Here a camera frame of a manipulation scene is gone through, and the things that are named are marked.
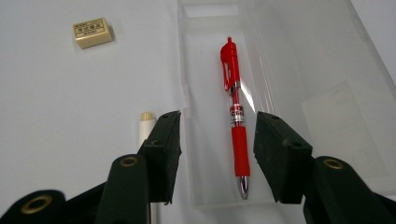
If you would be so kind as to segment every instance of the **metal ring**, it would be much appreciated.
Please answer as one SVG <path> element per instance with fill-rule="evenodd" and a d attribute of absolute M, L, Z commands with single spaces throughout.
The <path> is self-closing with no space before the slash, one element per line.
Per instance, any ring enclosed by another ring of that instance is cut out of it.
<path fill-rule="evenodd" d="M 33 205 L 33 203 L 36 203 L 39 201 L 43 201 L 43 203 L 40 204 L 39 206 Z M 52 202 L 52 196 L 50 196 L 48 194 L 43 194 L 43 195 L 33 198 L 32 200 L 30 200 L 29 202 L 24 204 L 23 207 L 21 208 L 21 212 L 24 214 L 27 214 L 27 215 L 31 215 L 31 214 L 34 214 L 34 213 L 37 213 L 37 212 L 43 210 L 51 202 Z"/>
<path fill-rule="evenodd" d="M 323 163 L 334 170 L 342 170 L 344 169 L 343 163 L 334 159 L 326 159 Z"/>
<path fill-rule="evenodd" d="M 120 165 L 123 167 L 134 166 L 135 164 L 137 164 L 136 157 L 126 157 L 120 161 Z"/>

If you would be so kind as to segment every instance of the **white surface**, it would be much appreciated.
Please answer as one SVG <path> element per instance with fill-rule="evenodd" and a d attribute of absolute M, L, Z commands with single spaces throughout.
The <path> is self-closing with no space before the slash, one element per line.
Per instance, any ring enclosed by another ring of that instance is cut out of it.
<path fill-rule="evenodd" d="M 395 78 L 396 2 L 353 4 Z M 99 17 L 106 17 L 115 40 L 81 50 L 72 25 Z M 37 189 L 59 189 L 69 199 L 102 183 L 112 161 L 138 150 L 141 111 L 182 109 L 178 43 L 176 0 L 4 1 L 0 214 Z M 187 165 L 183 153 L 174 204 L 160 208 L 160 223 L 302 221 L 296 207 L 275 204 L 195 210 Z"/>

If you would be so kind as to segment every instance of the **eraser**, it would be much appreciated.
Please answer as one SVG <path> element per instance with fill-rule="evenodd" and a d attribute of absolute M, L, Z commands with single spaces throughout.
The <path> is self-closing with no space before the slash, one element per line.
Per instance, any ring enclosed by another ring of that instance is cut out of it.
<path fill-rule="evenodd" d="M 73 30 L 76 42 L 82 49 L 113 40 L 105 18 L 74 24 Z"/>

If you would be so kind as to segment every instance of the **transparent plastic box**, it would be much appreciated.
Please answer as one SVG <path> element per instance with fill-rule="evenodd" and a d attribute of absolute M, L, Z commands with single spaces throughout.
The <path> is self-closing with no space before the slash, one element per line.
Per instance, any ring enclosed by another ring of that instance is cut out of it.
<path fill-rule="evenodd" d="M 280 116 L 313 156 L 351 164 L 396 193 L 396 88 L 349 0 L 179 0 L 191 198 L 198 208 L 272 203 L 253 154 L 258 111 Z M 251 178 L 242 201 L 219 51 L 238 47 Z"/>

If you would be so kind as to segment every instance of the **pen barrel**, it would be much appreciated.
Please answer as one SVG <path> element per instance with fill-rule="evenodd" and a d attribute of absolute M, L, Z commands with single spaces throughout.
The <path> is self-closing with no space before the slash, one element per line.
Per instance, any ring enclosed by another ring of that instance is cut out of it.
<path fill-rule="evenodd" d="M 250 176 L 246 128 L 244 126 L 232 127 L 231 132 L 233 136 L 233 164 L 235 176 Z"/>

